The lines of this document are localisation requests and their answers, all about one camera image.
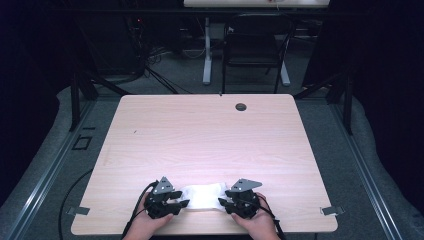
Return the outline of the grey metal table bracket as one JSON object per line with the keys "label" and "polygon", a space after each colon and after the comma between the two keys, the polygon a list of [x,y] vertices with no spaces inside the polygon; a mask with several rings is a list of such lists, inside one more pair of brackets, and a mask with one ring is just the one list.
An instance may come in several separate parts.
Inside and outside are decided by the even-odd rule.
{"label": "grey metal table bracket", "polygon": [[68,215],[76,216],[76,215],[87,215],[90,209],[86,207],[70,207],[67,210]]}
{"label": "grey metal table bracket", "polygon": [[321,213],[325,216],[331,215],[331,216],[338,216],[340,214],[343,214],[345,212],[344,208],[341,206],[330,206],[321,208]]}

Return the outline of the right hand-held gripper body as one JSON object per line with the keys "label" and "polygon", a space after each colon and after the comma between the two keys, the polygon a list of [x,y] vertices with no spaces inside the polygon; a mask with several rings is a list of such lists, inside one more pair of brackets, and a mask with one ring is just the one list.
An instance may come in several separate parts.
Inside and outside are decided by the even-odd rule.
{"label": "right hand-held gripper body", "polygon": [[251,219],[256,215],[260,207],[259,199],[254,188],[260,187],[261,183],[253,180],[241,178],[237,180],[228,190],[235,192],[232,198],[226,200],[233,201],[236,204],[236,212],[243,219]]}

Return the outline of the black folding chair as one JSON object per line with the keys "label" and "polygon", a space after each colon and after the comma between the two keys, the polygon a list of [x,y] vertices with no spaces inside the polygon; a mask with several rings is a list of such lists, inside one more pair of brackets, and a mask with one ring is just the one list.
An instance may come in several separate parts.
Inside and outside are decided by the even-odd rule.
{"label": "black folding chair", "polygon": [[242,13],[231,17],[224,25],[221,92],[226,92],[227,68],[237,67],[266,68],[266,73],[275,68],[276,93],[294,30],[293,20],[282,13]]}

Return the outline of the dark computer tower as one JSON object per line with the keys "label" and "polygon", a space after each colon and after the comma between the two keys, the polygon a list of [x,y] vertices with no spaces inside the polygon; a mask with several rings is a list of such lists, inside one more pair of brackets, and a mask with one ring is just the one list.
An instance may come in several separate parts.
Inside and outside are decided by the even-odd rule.
{"label": "dark computer tower", "polygon": [[97,70],[102,75],[135,75],[144,70],[123,16],[79,19]]}

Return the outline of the person's right hand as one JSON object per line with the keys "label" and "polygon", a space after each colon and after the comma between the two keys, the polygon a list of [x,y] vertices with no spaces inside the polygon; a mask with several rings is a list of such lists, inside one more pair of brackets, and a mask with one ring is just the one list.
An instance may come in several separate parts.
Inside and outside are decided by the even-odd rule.
{"label": "person's right hand", "polygon": [[243,219],[237,214],[232,214],[233,220],[244,228],[251,236],[278,236],[273,218],[269,214],[270,208],[266,203],[266,197],[257,192],[261,209],[251,219]]}

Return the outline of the white desk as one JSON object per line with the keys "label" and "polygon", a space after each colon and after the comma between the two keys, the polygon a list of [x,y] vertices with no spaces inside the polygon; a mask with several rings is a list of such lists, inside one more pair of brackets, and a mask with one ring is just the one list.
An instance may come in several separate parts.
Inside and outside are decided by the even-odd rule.
{"label": "white desk", "polygon": [[[236,8],[236,9],[253,9],[265,8],[272,10],[283,9],[324,9],[327,8],[330,0],[184,0],[184,7],[194,8]],[[203,84],[211,83],[212,74],[212,55],[211,55],[211,38],[210,38],[210,19],[205,18],[205,61],[203,70]],[[287,68],[283,62],[280,71],[283,86],[290,86],[291,82],[288,76]]]}

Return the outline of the black metal stand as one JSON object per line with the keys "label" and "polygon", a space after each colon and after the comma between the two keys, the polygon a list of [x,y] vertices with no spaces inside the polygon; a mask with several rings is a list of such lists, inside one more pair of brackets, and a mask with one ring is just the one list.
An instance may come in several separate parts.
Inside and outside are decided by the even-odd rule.
{"label": "black metal stand", "polygon": [[114,85],[92,71],[76,72],[70,82],[72,110],[72,123],[69,129],[70,132],[74,131],[81,121],[80,94],[83,94],[83,96],[89,101],[94,101],[98,98],[99,93],[94,87],[95,83],[106,87],[120,96],[129,95],[128,91]]}
{"label": "black metal stand", "polygon": [[330,86],[330,90],[326,95],[326,101],[330,104],[337,104],[341,97],[343,100],[342,124],[349,135],[352,134],[352,103],[353,103],[353,85],[354,81],[349,73],[337,73],[317,84],[307,87],[305,90],[294,95],[296,100],[303,99],[319,89]]}

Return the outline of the aluminium floor rail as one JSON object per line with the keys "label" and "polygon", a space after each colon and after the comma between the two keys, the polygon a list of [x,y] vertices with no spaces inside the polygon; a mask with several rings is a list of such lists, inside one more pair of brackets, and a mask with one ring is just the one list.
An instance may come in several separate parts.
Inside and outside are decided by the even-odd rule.
{"label": "aluminium floor rail", "polygon": [[18,186],[0,209],[0,240],[85,240],[71,232],[113,106],[89,101],[72,132],[65,112],[56,121]]}
{"label": "aluminium floor rail", "polygon": [[369,167],[365,161],[364,155],[352,133],[349,133],[343,123],[343,113],[338,105],[330,105],[330,109],[336,119],[337,126],[340,129],[349,149],[353,155],[355,168],[359,178],[367,193],[368,199],[374,209],[374,212],[380,222],[387,240],[404,240],[402,234],[396,225],[394,218],[384,200],[381,192],[373,178]]}

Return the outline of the person's left hand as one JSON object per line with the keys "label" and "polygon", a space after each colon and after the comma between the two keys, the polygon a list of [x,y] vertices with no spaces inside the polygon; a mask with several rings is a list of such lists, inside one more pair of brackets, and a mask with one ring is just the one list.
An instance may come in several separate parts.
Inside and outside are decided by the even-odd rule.
{"label": "person's left hand", "polygon": [[131,221],[125,236],[152,237],[156,231],[166,226],[173,219],[172,214],[168,214],[162,218],[152,219],[144,210],[144,201],[145,197],[143,197],[138,204],[138,209],[136,211],[137,216]]}

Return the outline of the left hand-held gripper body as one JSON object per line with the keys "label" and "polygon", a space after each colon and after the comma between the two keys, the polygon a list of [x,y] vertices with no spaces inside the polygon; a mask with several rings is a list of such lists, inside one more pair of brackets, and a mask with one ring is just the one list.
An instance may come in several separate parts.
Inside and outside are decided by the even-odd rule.
{"label": "left hand-held gripper body", "polygon": [[158,219],[172,214],[170,204],[177,203],[178,201],[177,199],[169,199],[167,194],[173,191],[176,191],[174,186],[165,176],[154,183],[152,191],[147,195],[144,202],[144,208],[152,219]]}

